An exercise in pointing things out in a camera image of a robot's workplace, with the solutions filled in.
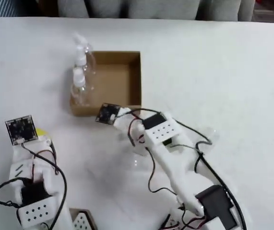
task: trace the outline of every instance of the transparent bottle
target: transparent bottle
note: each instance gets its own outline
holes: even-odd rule
[[[90,90],[86,85],[84,70],[80,67],[75,67],[73,69],[73,84],[71,86],[71,95],[75,104],[89,106]]]
[[[88,73],[90,73],[91,75],[95,75],[96,60],[93,55],[93,48],[91,44],[87,41],[85,37],[81,36],[78,33],[75,33],[74,38],[77,45],[76,61],[79,62],[78,59],[83,59],[83,56],[85,56]]]
[[[94,89],[94,80],[93,80],[94,67],[92,66],[92,64],[88,63],[87,56],[84,52],[84,47],[82,45],[78,45],[76,47],[75,68],[81,68],[83,70],[87,87],[90,90],[93,90]]]

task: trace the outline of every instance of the yellow object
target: yellow object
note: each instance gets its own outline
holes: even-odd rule
[[[37,136],[49,136],[48,133],[40,128],[36,128],[36,134]]]

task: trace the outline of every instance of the brown box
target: brown box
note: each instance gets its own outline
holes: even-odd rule
[[[96,51],[96,75],[90,107],[78,106],[70,99],[75,116],[96,116],[102,103],[119,104],[123,107],[141,107],[141,60],[140,52]]]

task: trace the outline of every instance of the robotic arm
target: robotic arm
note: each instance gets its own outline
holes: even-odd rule
[[[142,119],[130,109],[121,108],[113,125],[123,132],[128,130],[135,152],[143,156],[149,153],[167,174],[184,211],[178,219],[178,223],[184,224],[182,229],[246,229],[240,207],[221,178],[218,181],[223,184],[212,181],[205,173],[201,175],[193,171],[193,165],[199,157],[203,159],[203,153],[198,145],[192,147],[182,126],[170,113],[156,112]],[[185,223],[186,211],[195,215],[191,220],[202,220],[202,224],[192,227],[189,225],[191,221]]]
[[[94,230],[85,210],[72,221],[65,203],[67,184],[63,171],[57,166],[56,151],[51,139],[35,129],[31,116],[7,121],[13,145],[13,160],[9,181],[15,202],[0,201],[1,205],[17,208],[16,216],[24,230]],[[58,183],[61,174],[64,186]]]

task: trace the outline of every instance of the table surface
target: table surface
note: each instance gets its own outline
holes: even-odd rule
[[[236,185],[254,229],[274,229],[274,24],[0,18],[0,183],[12,160],[4,121],[32,115],[53,137],[68,205],[89,209],[100,230],[156,229],[175,205],[148,192],[150,158],[112,127],[71,115],[75,31],[95,50],[140,51],[143,106],[217,130],[208,161]],[[159,170],[153,187],[162,185]],[[13,208],[0,206],[0,219],[18,229]]]

